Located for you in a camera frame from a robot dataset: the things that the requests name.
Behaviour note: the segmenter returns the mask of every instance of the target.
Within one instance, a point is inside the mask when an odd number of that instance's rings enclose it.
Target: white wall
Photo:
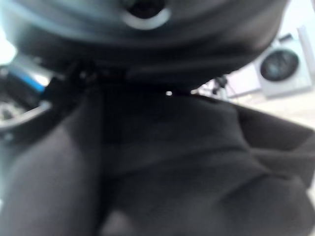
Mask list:
[[[283,36],[292,30],[295,30],[313,18],[315,15],[311,0],[291,0],[283,23],[279,31],[279,36]]]

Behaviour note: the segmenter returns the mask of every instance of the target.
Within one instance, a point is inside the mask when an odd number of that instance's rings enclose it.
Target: white floor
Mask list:
[[[315,129],[315,90],[270,100],[257,92],[233,99],[233,102]],[[309,196],[315,206],[315,180]]]

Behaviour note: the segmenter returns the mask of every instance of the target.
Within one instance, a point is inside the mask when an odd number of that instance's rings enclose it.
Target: white appliance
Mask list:
[[[292,34],[274,43],[254,64],[266,97],[289,95],[312,88],[301,42]]]

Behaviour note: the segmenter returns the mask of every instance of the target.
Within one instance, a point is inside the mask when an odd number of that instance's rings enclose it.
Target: metal ring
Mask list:
[[[164,25],[171,17],[171,10],[169,8],[163,9],[158,15],[149,18],[141,19],[129,12],[124,12],[122,15],[123,21],[130,27],[137,30],[154,30]]]

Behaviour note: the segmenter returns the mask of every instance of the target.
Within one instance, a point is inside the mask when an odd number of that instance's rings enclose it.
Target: black fabric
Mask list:
[[[1,236],[309,235],[301,177],[257,161],[235,107],[114,90],[16,163]]]

